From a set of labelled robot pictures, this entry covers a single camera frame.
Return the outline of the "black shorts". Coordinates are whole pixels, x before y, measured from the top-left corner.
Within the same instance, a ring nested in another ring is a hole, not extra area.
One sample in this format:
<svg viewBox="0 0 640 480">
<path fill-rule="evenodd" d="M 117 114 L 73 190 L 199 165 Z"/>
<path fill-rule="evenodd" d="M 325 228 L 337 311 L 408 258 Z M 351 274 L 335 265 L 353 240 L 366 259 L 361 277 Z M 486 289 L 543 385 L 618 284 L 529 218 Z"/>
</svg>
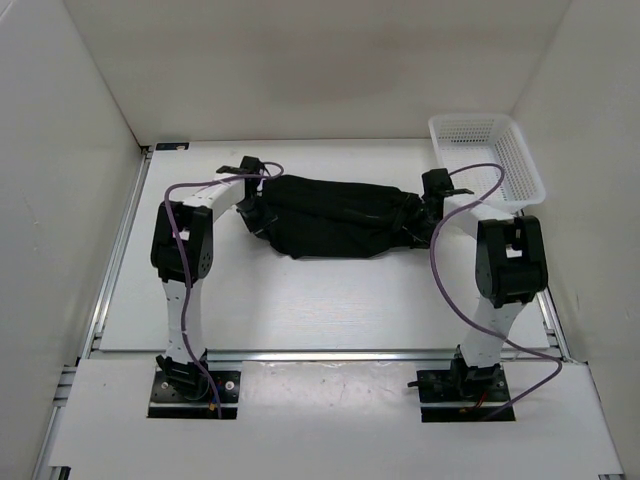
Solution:
<svg viewBox="0 0 640 480">
<path fill-rule="evenodd" d="M 284 175 L 267 181 L 261 197 L 278 216 L 269 242 L 293 259 L 367 259 L 401 245 L 401 210 L 410 192 L 397 187 Z"/>
</svg>

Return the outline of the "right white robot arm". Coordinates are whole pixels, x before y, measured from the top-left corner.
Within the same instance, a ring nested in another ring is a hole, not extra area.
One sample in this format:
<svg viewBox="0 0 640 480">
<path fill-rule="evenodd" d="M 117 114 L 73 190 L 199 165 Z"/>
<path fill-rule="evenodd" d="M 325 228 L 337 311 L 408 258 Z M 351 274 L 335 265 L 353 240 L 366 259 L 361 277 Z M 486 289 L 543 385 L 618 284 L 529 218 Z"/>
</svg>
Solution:
<svg viewBox="0 0 640 480">
<path fill-rule="evenodd" d="M 516 217 L 485 202 L 492 192 L 476 196 L 456 189 L 445 168 L 422 175 L 424 204 L 419 231 L 428 233 L 431 271 L 450 308 L 470 330 L 452 361 L 449 387 L 470 400 L 500 369 L 503 345 L 511 327 L 536 294 L 547 287 L 548 270 L 541 225 L 534 216 Z M 475 283 L 480 293 L 473 317 L 466 316 L 446 292 L 436 260 L 436 244 L 446 224 L 456 225 L 476 241 Z"/>
</svg>

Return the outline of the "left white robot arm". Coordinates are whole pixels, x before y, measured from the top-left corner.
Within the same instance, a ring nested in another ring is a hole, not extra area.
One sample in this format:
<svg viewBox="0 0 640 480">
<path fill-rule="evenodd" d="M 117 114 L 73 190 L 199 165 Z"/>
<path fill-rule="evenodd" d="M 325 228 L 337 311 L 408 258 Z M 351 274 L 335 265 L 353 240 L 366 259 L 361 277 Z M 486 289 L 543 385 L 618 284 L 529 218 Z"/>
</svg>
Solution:
<svg viewBox="0 0 640 480">
<path fill-rule="evenodd" d="M 165 190 L 151 246 L 151 264 L 168 309 L 165 362 L 189 365 L 206 358 L 201 292 L 214 264 L 214 224 L 234 209 L 251 233 L 264 233 L 276 216 L 262 201 L 261 187 L 283 173 L 277 163 L 245 156 L 237 167 L 218 168 L 211 180 L 181 182 Z"/>
</svg>

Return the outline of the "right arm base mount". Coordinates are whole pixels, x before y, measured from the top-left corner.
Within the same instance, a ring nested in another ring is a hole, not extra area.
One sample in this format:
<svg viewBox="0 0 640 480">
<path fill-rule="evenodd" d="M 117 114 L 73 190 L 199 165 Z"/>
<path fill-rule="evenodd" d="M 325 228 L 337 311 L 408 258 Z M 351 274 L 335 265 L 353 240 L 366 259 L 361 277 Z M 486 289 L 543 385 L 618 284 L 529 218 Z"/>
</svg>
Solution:
<svg viewBox="0 0 640 480">
<path fill-rule="evenodd" d="M 423 423 L 514 422 L 505 372 L 499 364 L 468 367 L 454 358 L 448 369 L 418 370 L 407 384 L 418 392 Z"/>
</svg>

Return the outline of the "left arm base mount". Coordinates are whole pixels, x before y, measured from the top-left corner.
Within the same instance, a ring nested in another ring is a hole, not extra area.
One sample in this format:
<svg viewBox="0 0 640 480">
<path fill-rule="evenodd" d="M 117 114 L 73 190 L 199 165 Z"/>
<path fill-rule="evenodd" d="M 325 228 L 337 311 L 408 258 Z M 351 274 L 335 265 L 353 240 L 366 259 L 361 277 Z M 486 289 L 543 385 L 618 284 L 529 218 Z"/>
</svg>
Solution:
<svg viewBox="0 0 640 480">
<path fill-rule="evenodd" d="M 193 363 L 183 365 L 162 355 L 149 394 L 147 417 L 152 419 L 235 420 L 241 391 L 239 370 L 209 370 L 208 377 Z"/>
</svg>

